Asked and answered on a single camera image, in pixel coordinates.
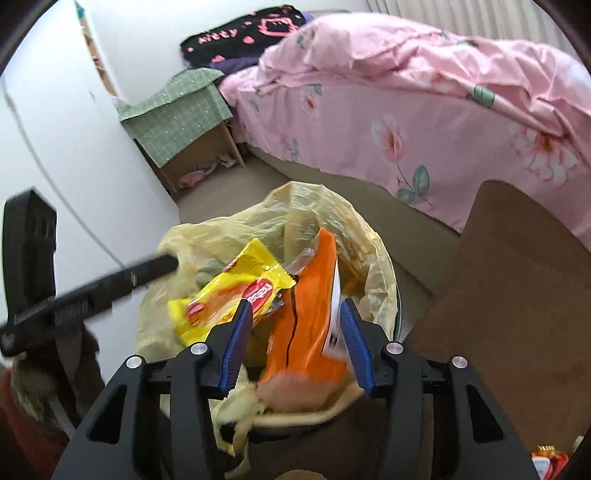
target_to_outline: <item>blue gripper pad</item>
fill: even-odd
[[[252,307],[247,300],[240,301],[230,324],[234,325],[234,330],[222,355],[220,381],[218,383],[218,388],[224,396],[227,396],[230,390],[236,386],[240,366],[246,352],[246,343],[251,334]]]
[[[374,361],[361,330],[363,320],[353,300],[345,299],[340,304],[340,327],[353,363],[355,378],[367,395],[375,389]]]

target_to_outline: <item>cable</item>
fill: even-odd
[[[12,113],[13,120],[16,123],[17,128],[18,128],[18,132],[21,134],[21,138],[25,142],[25,145],[27,146],[27,150],[29,151],[29,153],[31,154],[31,156],[33,158],[33,161],[36,163],[37,167],[39,168],[41,175],[45,178],[45,180],[47,181],[47,183],[49,184],[49,186],[51,187],[53,192],[57,195],[57,197],[64,204],[64,206],[66,207],[66,210],[68,210],[70,212],[70,214],[75,218],[75,220],[80,224],[82,229],[90,236],[90,238],[92,238],[94,240],[94,242],[101,248],[101,250],[103,250],[118,266],[123,268],[125,266],[125,264],[121,260],[119,260],[119,258],[117,258],[115,256],[115,254],[94,234],[94,232],[88,227],[88,225],[84,222],[84,220],[82,220],[80,215],[78,215],[78,213],[76,213],[76,211],[74,210],[74,207],[62,195],[62,193],[58,189],[56,183],[53,181],[53,179],[49,175],[49,172],[45,168],[45,165],[43,165],[43,163],[41,162],[39,155],[37,155],[37,151],[35,150],[33,143],[29,139],[27,131],[25,130],[25,128],[22,124],[21,117],[18,113],[17,105],[14,102],[14,100],[12,99],[12,97],[10,96],[10,94],[8,93],[8,89],[6,86],[6,79],[3,76],[0,77],[0,84],[2,85],[2,94],[4,96],[4,99],[6,100],[6,103],[8,105],[8,109]]]

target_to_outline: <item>checkered cloth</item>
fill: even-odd
[[[232,114],[212,85],[212,69],[183,70],[147,100],[119,111],[119,120],[158,167]]]

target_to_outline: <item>striped curtain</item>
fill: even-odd
[[[368,0],[396,15],[467,37],[546,43],[579,59],[558,25],[533,0]]]

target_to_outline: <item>pink bedding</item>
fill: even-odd
[[[505,180],[591,248],[591,77],[552,47],[331,15],[220,91],[237,140],[278,158],[380,185],[458,232],[481,182]]]

